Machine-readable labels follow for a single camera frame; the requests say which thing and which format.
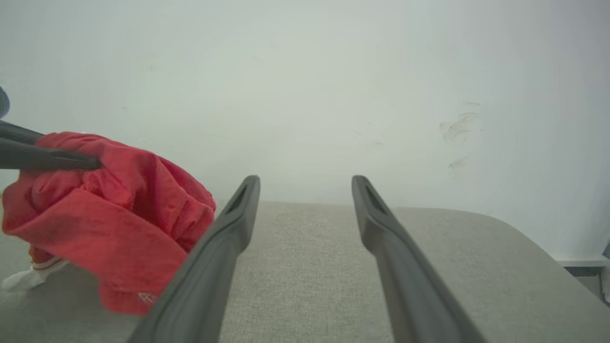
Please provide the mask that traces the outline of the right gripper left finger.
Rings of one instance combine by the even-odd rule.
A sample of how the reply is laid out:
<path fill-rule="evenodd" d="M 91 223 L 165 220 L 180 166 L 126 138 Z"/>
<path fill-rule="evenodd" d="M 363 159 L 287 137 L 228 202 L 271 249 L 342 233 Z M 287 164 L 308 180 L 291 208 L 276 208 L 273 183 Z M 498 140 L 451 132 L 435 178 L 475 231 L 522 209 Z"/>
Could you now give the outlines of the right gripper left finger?
<path fill-rule="evenodd" d="M 129 342 L 218 341 L 237 258 L 253 235 L 260 191 L 258 176 L 244 178 Z"/>

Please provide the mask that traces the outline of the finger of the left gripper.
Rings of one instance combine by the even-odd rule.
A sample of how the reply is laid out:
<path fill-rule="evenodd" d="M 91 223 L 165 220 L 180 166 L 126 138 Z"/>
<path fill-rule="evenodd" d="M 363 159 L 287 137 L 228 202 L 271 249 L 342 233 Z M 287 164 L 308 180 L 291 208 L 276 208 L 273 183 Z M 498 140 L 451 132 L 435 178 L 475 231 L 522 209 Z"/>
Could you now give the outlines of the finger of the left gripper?
<path fill-rule="evenodd" d="M 36 141 L 43 136 L 44 134 L 39 132 L 28 130 L 4 120 L 0 121 L 0 138 L 2 139 L 35 145 Z"/>
<path fill-rule="evenodd" d="M 97 170 L 101 161 L 93 156 L 64 149 L 49 149 L 35 145 L 0 140 L 2 170 Z"/>

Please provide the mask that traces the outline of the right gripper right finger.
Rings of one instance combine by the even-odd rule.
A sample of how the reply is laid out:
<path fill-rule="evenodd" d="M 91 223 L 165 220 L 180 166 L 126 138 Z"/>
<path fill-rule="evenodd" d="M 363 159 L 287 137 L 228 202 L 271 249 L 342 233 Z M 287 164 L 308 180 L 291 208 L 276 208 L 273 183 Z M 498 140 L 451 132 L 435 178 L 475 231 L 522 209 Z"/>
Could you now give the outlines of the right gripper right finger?
<path fill-rule="evenodd" d="M 364 247 L 375 257 L 396 343 L 483 343 L 485 338 L 371 181 L 352 178 Z"/>

